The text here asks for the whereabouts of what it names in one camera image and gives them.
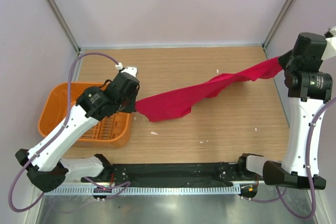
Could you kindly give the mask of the red t shirt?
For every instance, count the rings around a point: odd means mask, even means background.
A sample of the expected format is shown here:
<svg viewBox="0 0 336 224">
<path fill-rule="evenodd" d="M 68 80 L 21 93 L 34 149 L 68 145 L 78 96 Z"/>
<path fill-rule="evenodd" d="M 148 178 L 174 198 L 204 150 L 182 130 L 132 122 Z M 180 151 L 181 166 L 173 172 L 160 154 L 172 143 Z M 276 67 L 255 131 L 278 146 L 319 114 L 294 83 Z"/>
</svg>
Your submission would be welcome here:
<svg viewBox="0 0 336 224">
<path fill-rule="evenodd" d="M 151 122 L 178 119 L 189 114 L 194 104 L 216 97 L 235 82 L 271 79 L 281 70 L 278 59 L 272 58 L 237 73 L 222 73 L 201 84 L 142 99 L 135 103 L 135 108 Z"/>
</svg>

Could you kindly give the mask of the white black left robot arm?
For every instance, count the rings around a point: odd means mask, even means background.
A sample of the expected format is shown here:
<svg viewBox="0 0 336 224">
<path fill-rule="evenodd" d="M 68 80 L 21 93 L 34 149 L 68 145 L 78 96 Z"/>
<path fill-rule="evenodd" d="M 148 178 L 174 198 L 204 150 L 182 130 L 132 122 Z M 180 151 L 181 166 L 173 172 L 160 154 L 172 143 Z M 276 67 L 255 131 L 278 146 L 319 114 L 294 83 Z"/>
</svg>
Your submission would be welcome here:
<svg viewBox="0 0 336 224">
<path fill-rule="evenodd" d="M 80 159 L 64 159 L 63 155 L 104 118 L 135 111 L 140 88 L 137 73 L 136 67 L 126 67 L 106 87 L 86 88 L 66 117 L 39 144 L 17 151 L 16 159 L 26 168 L 34 186 L 47 193 L 65 181 L 88 177 L 106 182 L 111 177 L 112 166 L 102 154 Z"/>
</svg>

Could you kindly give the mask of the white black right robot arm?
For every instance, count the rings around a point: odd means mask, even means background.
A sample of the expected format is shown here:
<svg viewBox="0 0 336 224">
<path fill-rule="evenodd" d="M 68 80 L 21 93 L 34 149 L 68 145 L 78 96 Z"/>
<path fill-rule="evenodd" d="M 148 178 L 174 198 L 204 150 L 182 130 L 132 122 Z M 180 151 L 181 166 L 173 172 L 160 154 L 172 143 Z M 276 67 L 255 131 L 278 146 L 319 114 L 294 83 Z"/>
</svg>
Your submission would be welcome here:
<svg viewBox="0 0 336 224">
<path fill-rule="evenodd" d="M 320 71 L 324 60 L 335 56 L 335 28 L 324 35 L 300 33 L 292 50 L 278 58 L 284 70 L 290 103 L 289 143 L 281 162 L 244 153 L 238 160 L 238 177 L 259 175 L 267 185 L 323 190 L 318 146 L 324 113 L 331 105 L 333 80 Z"/>
</svg>

